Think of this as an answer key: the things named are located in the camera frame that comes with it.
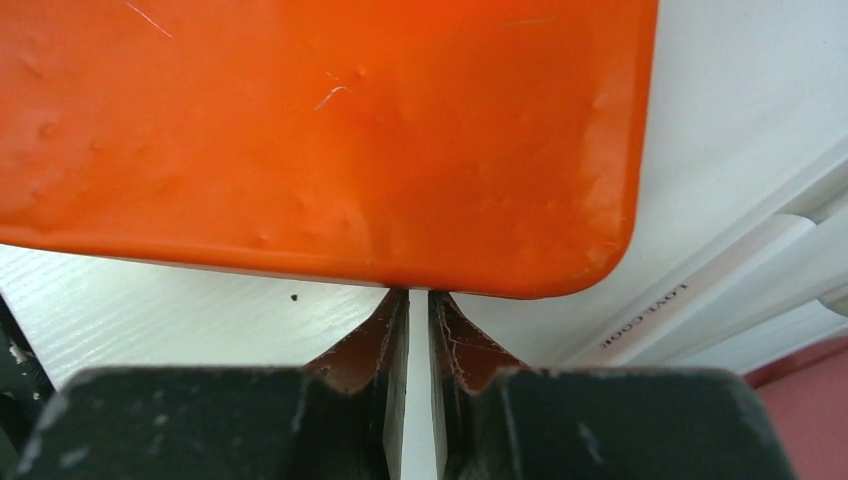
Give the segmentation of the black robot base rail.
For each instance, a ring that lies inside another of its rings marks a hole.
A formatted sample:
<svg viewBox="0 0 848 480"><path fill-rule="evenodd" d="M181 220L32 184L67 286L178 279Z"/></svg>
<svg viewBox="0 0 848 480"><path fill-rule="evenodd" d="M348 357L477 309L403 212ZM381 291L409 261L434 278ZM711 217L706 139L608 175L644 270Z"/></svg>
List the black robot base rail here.
<svg viewBox="0 0 848 480"><path fill-rule="evenodd" d="M1 298L1 478L15 475L55 387Z"/></svg>

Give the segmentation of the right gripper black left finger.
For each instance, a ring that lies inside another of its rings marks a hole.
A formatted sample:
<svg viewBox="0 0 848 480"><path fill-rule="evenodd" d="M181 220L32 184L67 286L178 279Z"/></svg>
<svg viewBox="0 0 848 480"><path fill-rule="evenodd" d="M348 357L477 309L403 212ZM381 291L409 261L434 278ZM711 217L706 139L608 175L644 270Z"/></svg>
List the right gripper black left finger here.
<svg viewBox="0 0 848 480"><path fill-rule="evenodd" d="M408 293L300 367L83 371L44 407L17 479L396 479Z"/></svg>

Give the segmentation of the metal tongs with white handle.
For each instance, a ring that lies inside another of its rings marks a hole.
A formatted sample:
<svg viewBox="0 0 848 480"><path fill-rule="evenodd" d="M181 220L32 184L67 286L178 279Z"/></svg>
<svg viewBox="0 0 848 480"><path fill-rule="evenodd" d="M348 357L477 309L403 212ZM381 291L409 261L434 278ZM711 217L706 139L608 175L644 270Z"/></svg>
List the metal tongs with white handle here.
<svg viewBox="0 0 848 480"><path fill-rule="evenodd" d="M847 141L840 139L681 265L607 319L571 354L618 366L692 321L764 267L833 230L847 212Z"/></svg>

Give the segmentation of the orange box lid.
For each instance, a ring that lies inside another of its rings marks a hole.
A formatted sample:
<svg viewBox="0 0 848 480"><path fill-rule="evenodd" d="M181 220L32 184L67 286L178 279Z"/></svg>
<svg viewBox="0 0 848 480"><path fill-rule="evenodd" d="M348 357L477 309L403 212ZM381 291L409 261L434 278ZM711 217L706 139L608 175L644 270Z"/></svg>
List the orange box lid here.
<svg viewBox="0 0 848 480"><path fill-rule="evenodd" d="M5 1L1 241L514 299L631 240L656 1Z"/></svg>

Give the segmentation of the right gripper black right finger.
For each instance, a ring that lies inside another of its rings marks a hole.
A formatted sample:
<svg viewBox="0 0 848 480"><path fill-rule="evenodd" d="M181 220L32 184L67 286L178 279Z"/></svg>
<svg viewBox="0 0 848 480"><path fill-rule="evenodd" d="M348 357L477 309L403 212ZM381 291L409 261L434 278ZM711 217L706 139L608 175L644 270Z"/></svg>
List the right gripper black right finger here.
<svg viewBox="0 0 848 480"><path fill-rule="evenodd" d="M441 479L792 479L763 403L703 368L542 368L428 296Z"/></svg>

